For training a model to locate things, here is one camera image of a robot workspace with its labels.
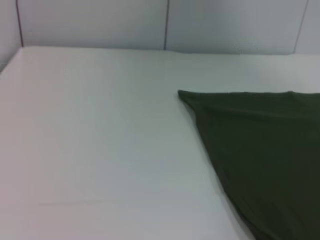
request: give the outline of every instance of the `white surface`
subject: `white surface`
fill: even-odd
[[[177,90],[320,92],[319,55],[27,47],[0,80],[0,239],[253,240]]]
[[[170,0],[167,49],[187,53],[291,54],[306,2]]]
[[[0,1],[0,72],[21,47],[16,4],[14,0]]]
[[[167,0],[21,0],[26,46],[158,49]]]
[[[320,54],[320,1],[309,0],[300,37],[296,46],[297,53]]]

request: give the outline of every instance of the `green fabric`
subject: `green fabric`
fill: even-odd
[[[320,240],[320,93],[178,91],[257,240]]]

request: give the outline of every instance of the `dark green cloth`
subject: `dark green cloth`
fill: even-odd
[[[178,91],[257,240],[320,240],[320,93]]]

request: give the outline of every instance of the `white wall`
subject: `white wall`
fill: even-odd
[[[320,54],[320,0],[309,0],[296,52]]]
[[[306,3],[307,0],[170,0],[167,49],[291,54]]]
[[[26,46],[163,49],[167,0],[23,0]]]
[[[21,47],[15,0],[0,0],[0,71]]]

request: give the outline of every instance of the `white table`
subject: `white table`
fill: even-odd
[[[21,49],[0,76],[0,239],[252,240],[176,92],[319,76],[320,55]]]

